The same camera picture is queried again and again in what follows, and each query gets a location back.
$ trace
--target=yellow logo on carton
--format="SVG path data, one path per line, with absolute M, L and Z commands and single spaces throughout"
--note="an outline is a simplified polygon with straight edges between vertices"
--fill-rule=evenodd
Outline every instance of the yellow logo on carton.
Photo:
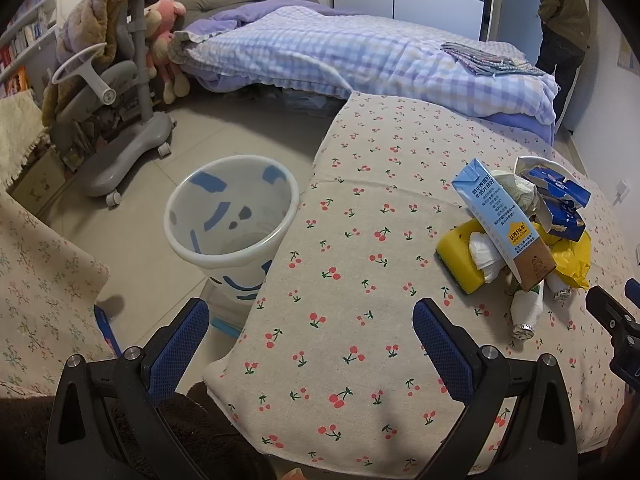
M 529 228 L 524 222 L 512 223 L 509 226 L 509 241 L 516 246 L 529 234 Z

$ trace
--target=person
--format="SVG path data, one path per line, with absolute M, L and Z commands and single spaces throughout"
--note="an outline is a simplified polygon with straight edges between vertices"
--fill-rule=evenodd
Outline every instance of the person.
M 556 72 L 560 90 L 554 99 L 554 111 L 558 122 L 588 48 L 589 11 L 584 0 L 540 0 L 538 15 L 542 44 L 536 66 L 548 74 Z

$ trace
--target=caster wheel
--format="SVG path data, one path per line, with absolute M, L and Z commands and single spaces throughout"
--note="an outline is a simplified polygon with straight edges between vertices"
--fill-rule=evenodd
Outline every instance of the caster wheel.
M 171 155 L 171 146 L 169 146 L 167 142 L 160 144 L 160 146 L 158 146 L 158 155 L 160 155 L 161 158 Z
M 106 197 L 107 206 L 116 207 L 122 202 L 122 195 L 117 191 L 111 191 Z

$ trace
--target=blue plaid quilt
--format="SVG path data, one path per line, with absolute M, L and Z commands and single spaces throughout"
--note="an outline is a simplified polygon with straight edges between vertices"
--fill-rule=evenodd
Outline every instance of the blue plaid quilt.
M 554 122 L 553 76 L 474 76 L 441 51 L 447 41 L 524 60 L 509 43 L 473 41 L 388 18 L 323 16 L 286 6 L 235 30 L 189 34 L 178 62 L 214 91 L 225 79 L 238 88 L 259 82 L 345 99 L 359 91 L 420 99 L 472 117 L 502 112 Z M 230 89 L 227 84 L 219 91 Z

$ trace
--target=floral fabric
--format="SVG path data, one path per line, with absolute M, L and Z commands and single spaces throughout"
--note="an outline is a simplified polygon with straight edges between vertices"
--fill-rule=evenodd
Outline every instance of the floral fabric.
M 413 478 L 462 412 L 412 328 L 433 298 L 479 344 L 507 357 L 554 354 L 578 448 L 604 443 L 622 405 L 609 336 L 580 291 L 545 298 L 536 336 L 511 337 L 505 273 L 470 296 L 434 249 L 470 215 L 451 179 L 477 157 L 510 170 L 519 155 L 552 158 L 591 192 L 592 285 L 631 311 L 632 269 L 597 186 L 534 134 L 411 99 L 352 95 L 316 155 L 315 175 L 233 350 L 204 373 L 211 395 L 263 452 L 329 470 Z M 487 468 L 514 399 L 505 400 L 474 466 Z
M 54 394 L 71 354 L 112 357 L 94 318 L 108 274 L 0 192 L 0 396 Z

